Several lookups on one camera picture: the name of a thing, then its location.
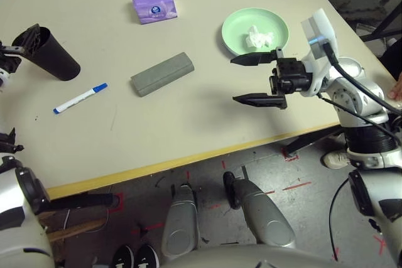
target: gray sharpening stone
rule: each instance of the gray sharpening stone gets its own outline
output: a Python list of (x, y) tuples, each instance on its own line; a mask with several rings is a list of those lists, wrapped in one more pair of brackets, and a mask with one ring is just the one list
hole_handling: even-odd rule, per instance
[(159, 89), (192, 72), (193, 62), (185, 53), (167, 59), (131, 77), (131, 82), (140, 97)]

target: purple tissue box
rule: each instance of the purple tissue box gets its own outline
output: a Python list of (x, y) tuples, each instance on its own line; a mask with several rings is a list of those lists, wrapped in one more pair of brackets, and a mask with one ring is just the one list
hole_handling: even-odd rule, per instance
[(174, 0), (133, 0), (141, 24), (177, 17)]

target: sneaker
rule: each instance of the sneaker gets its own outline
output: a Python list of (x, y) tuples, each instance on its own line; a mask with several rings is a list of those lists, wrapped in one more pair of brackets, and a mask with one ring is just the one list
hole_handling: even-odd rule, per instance
[(235, 182), (236, 178), (234, 177), (232, 172), (225, 172), (224, 173), (224, 186), (226, 191), (226, 198), (229, 202), (229, 205), (234, 210), (238, 210), (241, 206), (240, 200), (236, 196), (233, 188), (233, 182)]
[(321, 157), (321, 163), (329, 169), (341, 169), (350, 164), (345, 150), (332, 151)]
[(133, 268), (134, 255), (128, 245), (120, 246), (113, 256), (110, 268)]
[(158, 255), (148, 244), (142, 245), (136, 252), (135, 268), (159, 268)]

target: green plate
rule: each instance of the green plate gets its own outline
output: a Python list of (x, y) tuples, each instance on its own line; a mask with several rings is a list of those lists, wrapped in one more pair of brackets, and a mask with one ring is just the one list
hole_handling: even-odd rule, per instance
[[(270, 47), (248, 47), (246, 37), (249, 28), (255, 25), (260, 33), (274, 33)], [(276, 47), (285, 47), (289, 38), (286, 23), (277, 14), (267, 9), (247, 8), (232, 13), (222, 26), (222, 38), (225, 46), (236, 56), (255, 51), (271, 51)]]

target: human hand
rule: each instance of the human hand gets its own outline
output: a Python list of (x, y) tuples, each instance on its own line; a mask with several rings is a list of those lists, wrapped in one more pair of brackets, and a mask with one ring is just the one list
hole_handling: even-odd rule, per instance
[(400, 73), (394, 88), (388, 92), (388, 97), (393, 100), (402, 100), (402, 72)]

